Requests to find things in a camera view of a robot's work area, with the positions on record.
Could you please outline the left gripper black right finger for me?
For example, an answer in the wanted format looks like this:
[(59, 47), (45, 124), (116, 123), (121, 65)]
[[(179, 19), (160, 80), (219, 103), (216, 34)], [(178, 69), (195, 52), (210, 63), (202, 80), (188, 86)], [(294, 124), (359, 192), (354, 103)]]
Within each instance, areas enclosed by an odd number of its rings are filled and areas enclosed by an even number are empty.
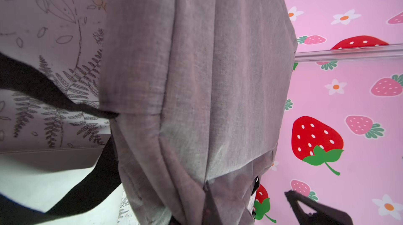
[[(294, 190), (284, 194), (300, 225), (353, 225), (352, 218), (346, 212), (317, 203)], [(305, 213), (300, 203), (315, 212)]]

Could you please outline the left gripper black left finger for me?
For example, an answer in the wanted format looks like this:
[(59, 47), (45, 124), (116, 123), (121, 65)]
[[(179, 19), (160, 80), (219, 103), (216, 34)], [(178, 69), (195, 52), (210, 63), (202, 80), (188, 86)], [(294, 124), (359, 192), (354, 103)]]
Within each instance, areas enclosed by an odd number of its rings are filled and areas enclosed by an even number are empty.
[(204, 186), (205, 202), (202, 225), (223, 225), (209, 183)]

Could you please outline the large grey backpack bag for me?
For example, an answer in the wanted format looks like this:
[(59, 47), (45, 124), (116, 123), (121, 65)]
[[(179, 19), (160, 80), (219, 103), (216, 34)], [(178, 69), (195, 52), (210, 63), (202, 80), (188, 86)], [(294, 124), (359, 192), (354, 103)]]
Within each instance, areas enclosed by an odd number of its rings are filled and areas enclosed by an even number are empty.
[(223, 225), (252, 225), (296, 49), (284, 0), (108, 0), (98, 106), (2, 52), (1, 90), (108, 120), (140, 224), (202, 225), (208, 182)]

